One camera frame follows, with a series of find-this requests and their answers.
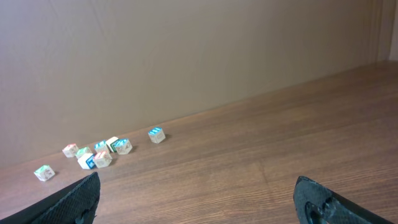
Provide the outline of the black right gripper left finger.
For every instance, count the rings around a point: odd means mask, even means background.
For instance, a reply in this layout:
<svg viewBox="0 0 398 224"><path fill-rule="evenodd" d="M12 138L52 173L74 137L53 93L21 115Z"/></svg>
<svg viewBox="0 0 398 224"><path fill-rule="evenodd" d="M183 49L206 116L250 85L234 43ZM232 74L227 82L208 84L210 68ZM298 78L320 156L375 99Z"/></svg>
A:
<svg viewBox="0 0 398 224"><path fill-rule="evenodd" d="M92 224L100 200L97 172L1 220L3 224Z"/></svg>

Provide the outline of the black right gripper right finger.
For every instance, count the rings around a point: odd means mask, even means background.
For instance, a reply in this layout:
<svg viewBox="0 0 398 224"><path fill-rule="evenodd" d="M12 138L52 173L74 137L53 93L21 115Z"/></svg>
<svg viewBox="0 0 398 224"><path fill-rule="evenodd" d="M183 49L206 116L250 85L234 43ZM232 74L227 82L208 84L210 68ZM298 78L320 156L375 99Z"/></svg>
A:
<svg viewBox="0 0 398 224"><path fill-rule="evenodd" d="M293 199L300 224L392 224L306 176L298 177Z"/></svg>

